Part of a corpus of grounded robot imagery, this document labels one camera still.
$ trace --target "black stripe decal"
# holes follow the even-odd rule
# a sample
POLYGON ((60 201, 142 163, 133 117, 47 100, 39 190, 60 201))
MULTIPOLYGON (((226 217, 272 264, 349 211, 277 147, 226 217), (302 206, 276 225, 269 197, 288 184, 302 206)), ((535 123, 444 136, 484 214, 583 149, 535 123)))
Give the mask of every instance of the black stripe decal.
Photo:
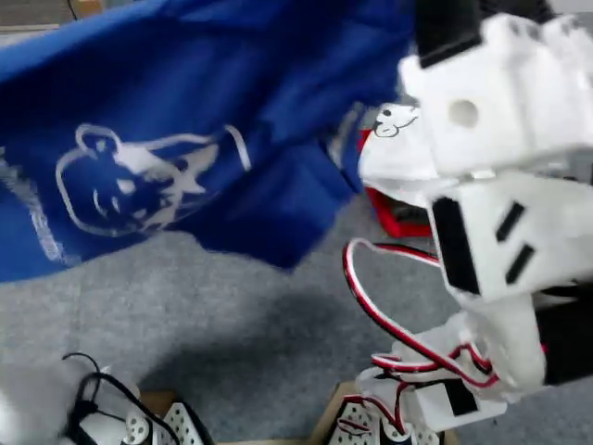
POLYGON ((512 285, 519 279, 525 267, 527 266, 527 263, 534 256, 534 253, 536 253, 534 248, 524 244, 524 246, 521 248, 521 251, 519 252, 519 255, 517 255, 517 258, 515 258, 511 264, 511 267, 507 271, 507 285, 512 285))
POLYGON ((512 229, 515 227, 515 225, 517 225, 524 212, 525 207, 523 207, 518 202, 512 203, 507 216, 505 216, 504 220, 502 220, 500 226, 497 229, 497 241, 499 243, 507 240, 511 234, 512 229))

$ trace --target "cartoon face graphic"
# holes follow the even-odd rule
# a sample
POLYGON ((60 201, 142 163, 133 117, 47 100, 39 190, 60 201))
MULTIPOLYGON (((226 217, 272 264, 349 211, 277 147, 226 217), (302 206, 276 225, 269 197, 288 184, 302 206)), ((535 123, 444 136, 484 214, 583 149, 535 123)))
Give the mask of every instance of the cartoon face graphic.
POLYGON ((378 137, 395 137, 399 130, 411 125, 419 116, 420 111, 416 107, 385 104, 381 107, 372 129, 378 137))
POLYGON ((57 187, 72 221, 94 235, 150 233, 194 213, 213 197, 199 177, 222 144, 244 171, 251 168, 243 137, 230 125, 212 136, 123 142, 112 130, 85 123, 75 139, 77 147, 57 163, 57 187))

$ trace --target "black plastic part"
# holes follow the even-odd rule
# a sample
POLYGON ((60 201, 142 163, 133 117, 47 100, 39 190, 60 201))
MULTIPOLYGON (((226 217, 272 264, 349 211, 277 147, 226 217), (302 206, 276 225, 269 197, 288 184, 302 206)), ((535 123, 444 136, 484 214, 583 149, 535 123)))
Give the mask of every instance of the black plastic part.
POLYGON ((423 68, 482 43, 475 0, 417 0, 416 45, 423 68))
POLYGON ((457 417, 478 411, 475 397, 460 379, 445 380, 444 385, 453 415, 457 417))
POLYGON ((517 255, 512 262, 511 267, 505 275, 507 285, 514 285, 517 282, 524 272, 525 267, 527 267, 527 264, 529 264, 529 261, 533 258, 534 253, 536 253, 534 248, 528 244, 523 244, 523 247, 519 251, 519 255, 517 255))
POLYGON ((554 18, 548 0, 416 0, 416 45, 428 68, 482 43, 480 24, 499 12, 537 23, 554 18))
POLYGON ((433 204, 433 215, 448 282, 458 289, 478 295, 480 287, 460 205, 453 199, 441 197, 433 204))
POLYGON ((506 12, 541 24, 555 17, 547 0, 480 0, 478 3, 484 19, 506 12))
POLYGON ((546 354, 547 385, 593 375, 593 299, 536 311, 539 341, 546 354))
POLYGON ((500 223, 497 230, 497 241, 499 243, 506 241, 509 235, 514 229, 515 225, 519 222, 525 212, 525 207, 518 202, 513 202, 507 216, 500 223))

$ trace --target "cable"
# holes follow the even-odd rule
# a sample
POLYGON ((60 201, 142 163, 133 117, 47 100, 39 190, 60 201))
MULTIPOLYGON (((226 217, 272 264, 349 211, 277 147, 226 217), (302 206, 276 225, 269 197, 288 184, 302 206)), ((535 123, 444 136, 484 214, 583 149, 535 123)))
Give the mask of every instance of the cable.
POLYGON ((398 255, 400 257, 421 261, 431 266, 440 267, 438 258, 435 255, 430 252, 420 250, 419 248, 411 248, 410 246, 396 243, 372 243, 368 239, 364 238, 354 238, 350 241, 350 243, 354 243, 355 245, 363 244, 373 252, 398 255))
POLYGON ((409 383, 401 383, 397 386, 397 390, 396 390, 396 407, 395 407, 395 414, 391 414, 389 411, 389 408, 387 408, 385 406, 385 404, 379 400, 376 399, 375 397, 370 397, 370 396, 345 396, 344 397, 344 401, 345 402, 352 402, 352 403, 360 403, 360 404, 364 404, 366 403, 371 403, 374 406, 376 406, 379 411, 381 412, 382 415, 385 416, 385 418, 387 419, 387 421, 393 425, 397 432, 401 435, 405 435, 406 434, 406 427, 404 426, 404 422, 403 419, 401 418, 401 410, 399 408, 399 400, 401 397, 401 393, 404 391, 404 389, 411 387, 412 385, 409 383))
MULTIPOLYGON (((101 372, 101 368, 99 368, 99 363, 97 363, 96 360, 93 357, 91 357, 89 354, 85 354, 84 352, 70 352, 70 353, 66 354, 64 357, 62 357, 62 360, 67 360, 71 357, 83 357, 84 359, 87 359, 89 362, 91 362, 93 364, 93 366, 95 367, 95 371, 97 373, 101 372)), ((101 386, 101 382, 99 380, 97 380, 96 385, 95 385, 95 390, 93 391, 93 395, 91 396, 92 402, 95 402, 96 395, 99 392, 100 386, 101 386)))
MULTIPOLYGON (((386 332, 391 334, 393 337, 401 341, 404 345, 408 346, 412 350, 415 350, 422 356, 426 357, 431 362, 439 365, 442 368, 450 371, 453 374, 459 375, 463 380, 465 380, 470 385, 473 385, 477 388, 489 388, 495 383, 498 382, 498 376, 492 375, 486 381, 479 381, 469 375, 466 371, 464 371, 458 363, 456 363, 453 359, 448 356, 443 356, 430 346, 422 343, 415 335, 413 335, 410 331, 402 327, 400 324, 396 323, 391 318, 387 317, 384 313, 382 313, 379 308, 372 302, 369 296, 364 291, 362 285, 360 284, 359 278, 356 275, 353 267, 353 252, 354 248, 358 244, 364 244, 365 246, 370 247, 373 250, 379 249, 384 251, 383 248, 377 248, 372 243, 365 239, 355 238, 347 243, 344 247, 343 251, 343 266, 344 266, 344 275, 347 280, 347 284, 350 288, 350 291, 356 298, 359 305, 362 309, 369 314, 369 316, 379 325, 381 326, 386 332)), ((419 256, 418 253, 410 254, 409 252, 402 253, 399 250, 394 250, 399 255, 409 256, 414 258, 418 261, 423 261, 429 263, 431 265, 437 265, 435 263, 434 257, 432 259, 426 258, 426 253, 424 252, 422 256, 419 256)))
POLYGON ((118 415, 106 413, 105 411, 101 411, 101 410, 96 410, 95 412, 97 414, 103 414, 105 417, 111 417, 112 419, 119 420, 120 422, 123 422, 124 424, 126 423, 126 419, 124 419, 123 417, 119 417, 118 415))
POLYGON ((154 414, 152 414, 150 412, 150 410, 148 408, 146 408, 141 401, 139 401, 138 399, 136 399, 136 396, 134 396, 132 394, 132 392, 129 389, 127 389, 125 387, 125 385, 123 385, 113 375, 104 374, 104 373, 91 373, 89 375, 86 375, 82 379, 82 381, 81 381, 81 383, 80 383, 80 385, 78 387, 78 392, 76 393, 76 399, 75 399, 76 400, 76 403, 82 401, 82 397, 84 395, 84 391, 86 390, 86 387, 93 380, 98 380, 98 381, 105 380, 105 381, 107 381, 111 386, 113 386, 115 389, 117 389, 119 392, 121 392, 126 397, 126 399, 128 399, 140 411, 142 411, 142 413, 144 413, 144 415, 146 417, 148 417, 155 424, 157 424, 160 427, 164 428, 167 431, 167 433, 171 436, 171 438, 173 439, 173 441, 175 442, 175 445, 181 445, 181 442, 180 442, 179 438, 177 437, 177 435, 175 434, 175 432, 172 430, 172 428, 169 425, 167 425, 163 420, 159 419, 154 414))
MULTIPOLYGON (((484 359, 474 346, 467 343, 455 348, 448 357, 455 360, 460 357, 461 352, 468 350, 472 356, 472 361, 475 367, 485 375, 492 372, 492 362, 484 359)), ((434 362, 401 362, 401 358, 392 354, 373 354, 372 363, 389 371, 396 371, 398 373, 430 373, 441 368, 434 362)))
POLYGON ((66 3, 68 4, 68 9, 70 10, 70 14, 72 14, 72 18, 78 20, 78 16, 76 15, 76 12, 74 12, 74 6, 72 6, 72 0, 66 0, 66 3))

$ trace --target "red and white wire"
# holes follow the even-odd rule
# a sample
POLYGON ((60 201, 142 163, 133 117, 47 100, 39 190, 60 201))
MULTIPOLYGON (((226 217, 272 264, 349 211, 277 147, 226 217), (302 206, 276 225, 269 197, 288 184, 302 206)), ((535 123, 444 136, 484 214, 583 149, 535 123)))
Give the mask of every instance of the red and white wire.
MULTIPOLYGON (((470 343, 459 345, 449 353, 448 357, 455 360, 464 350, 469 351, 473 363, 482 374, 489 374, 492 371, 492 362, 484 359, 470 343)), ((373 354, 372 363, 380 368, 397 373, 430 373, 441 368, 434 362, 402 362, 401 357, 393 354, 373 354)))
POLYGON ((396 406, 394 409, 394 413, 391 414, 391 410, 385 406, 385 404, 375 398, 375 397, 371 397, 371 396, 345 396, 344 397, 344 401, 346 402, 352 402, 352 403, 360 403, 360 404, 364 404, 364 403, 370 403, 372 405, 374 405, 380 412, 382 415, 385 416, 385 418, 387 419, 387 421, 393 425, 395 427, 395 429, 397 430, 397 432, 401 435, 405 435, 406 434, 406 427, 404 425, 404 421, 401 415, 401 393, 404 391, 404 389, 411 387, 412 385, 406 382, 401 382, 399 385, 397 385, 397 389, 396 389, 396 406))
POLYGON ((352 291, 352 294, 356 298, 357 302, 360 304, 362 309, 369 314, 369 316, 381 326, 385 331, 391 334, 393 337, 401 341, 404 345, 415 350, 422 356, 426 357, 432 364, 437 365, 438 368, 446 369, 451 373, 458 375, 460 378, 465 380, 472 386, 477 388, 489 388, 495 383, 498 382, 498 376, 492 375, 485 381, 480 381, 472 377, 468 372, 460 367, 460 365, 455 362, 453 359, 446 355, 442 355, 440 352, 434 350, 432 347, 423 343, 420 339, 418 339, 412 332, 408 331, 406 328, 389 318, 385 315, 371 300, 371 298, 367 295, 364 288, 360 284, 360 280, 356 275, 356 271, 354 270, 353 264, 353 256, 354 256, 354 249, 358 245, 364 245, 372 250, 381 251, 385 253, 388 251, 389 253, 394 252, 398 255, 407 256, 410 258, 414 258, 418 261, 423 261, 431 265, 438 265, 438 261, 434 257, 430 257, 429 254, 418 254, 417 252, 410 253, 410 252, 402 252, 400 247, 397 249, 385 249, 383 247, 377 247, 373 245, 366 239, 362 238, 355 238, 347 243, 344 247, 343 251, 343 265, 344 265, 344 275, 346 276, 348 286, 352 291))

